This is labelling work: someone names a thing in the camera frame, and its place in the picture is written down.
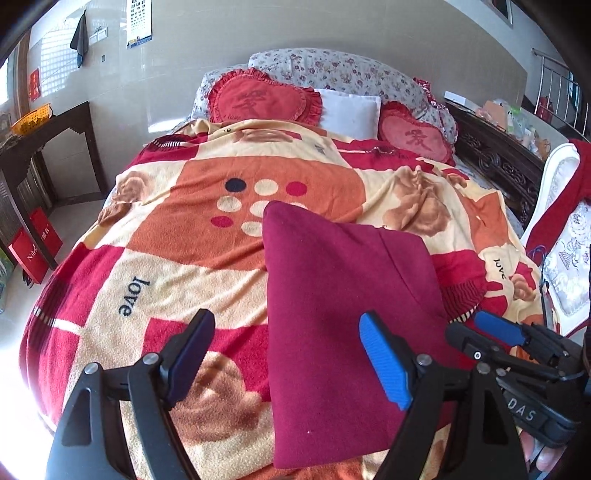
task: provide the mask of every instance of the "blue gripper pad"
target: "blue gripper pad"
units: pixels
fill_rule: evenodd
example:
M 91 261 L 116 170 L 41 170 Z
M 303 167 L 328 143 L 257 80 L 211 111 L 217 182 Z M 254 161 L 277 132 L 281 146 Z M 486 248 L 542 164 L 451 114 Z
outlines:
M 166 400 L 169 405 L 175 405 L 189 393 L 215 331 L 215 317 L 213 313 L 206 310 L 168 374 L 170 387 Z
M 525 343 L 525 336 L 518 324 L 484 310 L 476 313 L 474 324 L 509 346 L 522 346 Z
M 359 336 L 388 400 L 398 404 L 400 410 L 406 410 L 413 402 L 408 372 L 369 313 L 359 319 Z

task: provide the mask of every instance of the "orange basket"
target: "orange basket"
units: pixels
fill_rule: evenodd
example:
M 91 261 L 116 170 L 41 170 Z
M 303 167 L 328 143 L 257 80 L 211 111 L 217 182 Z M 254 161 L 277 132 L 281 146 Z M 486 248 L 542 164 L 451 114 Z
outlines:
M 36 110 L 26 114 L 22 117 L 18 122 L 16 122 L 10 130 L 15 135 L 28 135 L 36 128 L 42 126 L 45 122 L 47 122 L 53 114 L 53 110 L 49 103 L 39 107 Z

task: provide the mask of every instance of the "towel hanging on wall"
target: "towel hanging on wall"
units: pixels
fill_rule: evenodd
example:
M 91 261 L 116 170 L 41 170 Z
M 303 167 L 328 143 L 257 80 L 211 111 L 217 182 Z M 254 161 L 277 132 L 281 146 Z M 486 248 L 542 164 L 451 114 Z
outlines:
M 80 17 L 74 37 L 70 42 L 70 48 L 78 52 L 78 68 L 82 65 L 84 55 L 88 52 L 88 32 L 86 31 L 86 10 Z

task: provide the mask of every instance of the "tiled wall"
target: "tiled wall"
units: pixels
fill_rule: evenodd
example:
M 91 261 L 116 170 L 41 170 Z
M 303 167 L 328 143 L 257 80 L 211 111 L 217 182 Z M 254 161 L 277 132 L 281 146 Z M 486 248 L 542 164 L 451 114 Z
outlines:
M 246 63 L 257 51 L 324 47 L 373 57 L 410 76 L 483 102 L 519 102 L 527 74 L 480 26 L 444 0 L 152 0 L 154 39 L 126 50 L 125 0 L 86 5 L 89 34 L 109 36 L 90 47 L 76 68 L 69 48 L 83 10 L 56 19 L 31 46 L 28 69 L 41 69 L 43 97 L 60 113 L 89 100 L 108 182 L 142 145 L 157 122 L 191 111 L 203 73 Z M 63 196 L 96 191 L 84 142 L 68 132 L 45 148 Z

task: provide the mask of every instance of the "maroon cloth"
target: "maroon cloth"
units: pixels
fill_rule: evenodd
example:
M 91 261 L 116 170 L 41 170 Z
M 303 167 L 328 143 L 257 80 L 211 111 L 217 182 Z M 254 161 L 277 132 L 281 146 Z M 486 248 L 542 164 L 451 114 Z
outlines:
M 361 314 L 375 310 L 416 353 L 460 365 L 444 339 L 447 315 L 423 240 L 271 202 L 263 243 L 275 467 L 389 448 L 404 414 L 388 402 L 363 349 Z
M 591 199 L 591 144 L 579 140 L 570 142 L 577 147 L 581 162 L 567 186 L 532 228 L 527 240 L 528 252 L 539 245 L 550 252 L 564 230 L 569 215 L 581 200 Z

